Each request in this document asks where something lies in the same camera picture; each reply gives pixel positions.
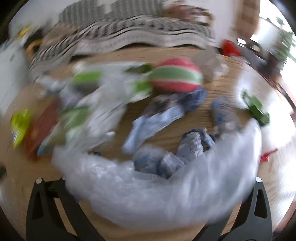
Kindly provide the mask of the clear bubble wrap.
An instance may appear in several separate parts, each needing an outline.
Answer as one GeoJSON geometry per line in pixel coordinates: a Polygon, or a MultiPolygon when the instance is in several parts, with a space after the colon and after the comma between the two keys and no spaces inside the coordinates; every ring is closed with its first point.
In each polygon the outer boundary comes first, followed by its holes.
{"type": "Polygon", "coordinates": [[[261,129],[251,119],[243,130],[224,134],[215,146],[171,178],[138,172],[117,162],[56,147],[53,164],[76,200],[134,230],[170,230],[224,218],[250,194],[261,154],[261,129]]]}

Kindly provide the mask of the red plastic bag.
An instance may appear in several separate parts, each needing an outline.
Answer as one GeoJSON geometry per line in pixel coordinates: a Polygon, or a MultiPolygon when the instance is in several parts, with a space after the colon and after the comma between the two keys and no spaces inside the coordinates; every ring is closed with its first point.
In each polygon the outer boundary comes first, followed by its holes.
{"type": "Polygon", "coordinates": [[[239,52],[237,45],[230,40],[223,40],[222,53],[223,53],[223,55],[228,56],[228,57],[241,56],[241,53],[239,52]]]}

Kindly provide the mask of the green toy piece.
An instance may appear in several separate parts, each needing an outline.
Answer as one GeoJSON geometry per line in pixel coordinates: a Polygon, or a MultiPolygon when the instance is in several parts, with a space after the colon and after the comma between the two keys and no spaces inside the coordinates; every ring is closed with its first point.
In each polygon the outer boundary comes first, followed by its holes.
{"type": "Polygon", "coordinates": [[[247,91],[242,92],[242,99],[247,105],[252,117],[257,120],[260,126],[265,126],[270,123],[269,113],[263,112],[263,104],[254,95],[249,95],[247,91]]]}

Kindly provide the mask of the green white torn carton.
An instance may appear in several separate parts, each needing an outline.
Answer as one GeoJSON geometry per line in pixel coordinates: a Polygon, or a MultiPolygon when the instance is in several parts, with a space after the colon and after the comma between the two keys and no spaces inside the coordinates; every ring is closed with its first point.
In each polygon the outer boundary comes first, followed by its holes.
{"type": "Polygon", "coordinates": [[[40,144],[37,155],[44,156],[55,146],[87,152],[114,135],[129,103],[150,96],[148,75],[152,65],[142,62],[76,64],[73,77],[64,80],[39,76],[36,82],[48,94],[58,96],[58,123],[40,144]]]}

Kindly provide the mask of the red green striped ball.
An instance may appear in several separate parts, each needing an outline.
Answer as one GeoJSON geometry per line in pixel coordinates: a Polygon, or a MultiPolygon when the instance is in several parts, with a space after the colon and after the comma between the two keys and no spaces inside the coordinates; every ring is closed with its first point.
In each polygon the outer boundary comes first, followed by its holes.
{"type": "Polygon", "coordinates": [[[200,68],[188,58],[171,58],[156,65],[148,75],[149,83],[170,92],[192,92],[204,83],[200,68]]]}

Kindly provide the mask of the red cardboard box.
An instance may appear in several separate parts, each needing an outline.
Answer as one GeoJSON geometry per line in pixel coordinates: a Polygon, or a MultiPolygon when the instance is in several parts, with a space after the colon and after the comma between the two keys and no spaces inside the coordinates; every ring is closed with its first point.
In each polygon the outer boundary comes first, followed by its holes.
{"type": "Polygon", "coordinates": [[[43,140],[58,123],[59,102],[52,102],[41,115],[30,124],[24,139],[25,154],[29,159],[37,158],[37,150],[43,140]]]}

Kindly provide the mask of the black white striped sofa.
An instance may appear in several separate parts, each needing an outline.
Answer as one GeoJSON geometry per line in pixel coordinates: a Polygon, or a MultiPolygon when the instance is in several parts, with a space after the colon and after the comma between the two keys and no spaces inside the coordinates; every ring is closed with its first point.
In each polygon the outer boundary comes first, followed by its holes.
{"type": "Polygon", "coordinates": [[[160,1],[78,1],[67,6],[44,37],[29,73],[37,78],[75,55],[116,51],[131,44],[157,47],[215,43],[212,14],[204,8],[160,1]]]}

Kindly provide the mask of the dark blue crumpled wrapper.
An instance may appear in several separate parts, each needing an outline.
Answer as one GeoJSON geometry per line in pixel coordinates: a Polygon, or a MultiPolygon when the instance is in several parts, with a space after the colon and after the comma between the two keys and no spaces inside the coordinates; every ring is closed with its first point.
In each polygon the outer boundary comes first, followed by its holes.
{"type": "Polygon", "coordinates": [[[195,89],[193,92],[179,93],[178,101],[185,112],[196,111],[207,98],[208,91],[203,87],[195,89]]]}

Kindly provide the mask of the yellow green packet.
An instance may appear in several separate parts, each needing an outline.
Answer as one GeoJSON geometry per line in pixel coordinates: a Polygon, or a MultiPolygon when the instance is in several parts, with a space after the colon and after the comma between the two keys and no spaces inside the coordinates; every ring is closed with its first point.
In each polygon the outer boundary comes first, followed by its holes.
{"type": "Polygon", "coordinates": [[[29,109],[23,109],[14,113],[10,120],[13,147],[17,148],[23,141],[31,124],[32,113],[29,109]]]}

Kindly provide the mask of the blue white paper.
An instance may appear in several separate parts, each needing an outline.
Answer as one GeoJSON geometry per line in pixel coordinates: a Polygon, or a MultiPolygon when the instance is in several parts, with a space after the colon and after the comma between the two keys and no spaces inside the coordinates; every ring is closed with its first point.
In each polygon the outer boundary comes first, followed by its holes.
{"type": "Polygon", "coordinates": [[[141,115],[132,123],[132,129],[122,146],[122,151],[125,154],[135,153],[146,139],[182,118],[184,114],[183,107],[177,103],[162,113],[153,116],[141,115]]]}

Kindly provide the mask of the silver foil pouch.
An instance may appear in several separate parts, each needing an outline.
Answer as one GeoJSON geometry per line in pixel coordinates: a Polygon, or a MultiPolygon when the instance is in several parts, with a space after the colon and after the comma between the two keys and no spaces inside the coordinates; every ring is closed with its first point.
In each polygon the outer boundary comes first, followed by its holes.
{"type": "Polygon", "coordinates": [[[199,51],[192,61],[201,70],[205,81],[218,80],[229,72],[229,67],[218,56],[215,48],[210,45],[199,51]]]}

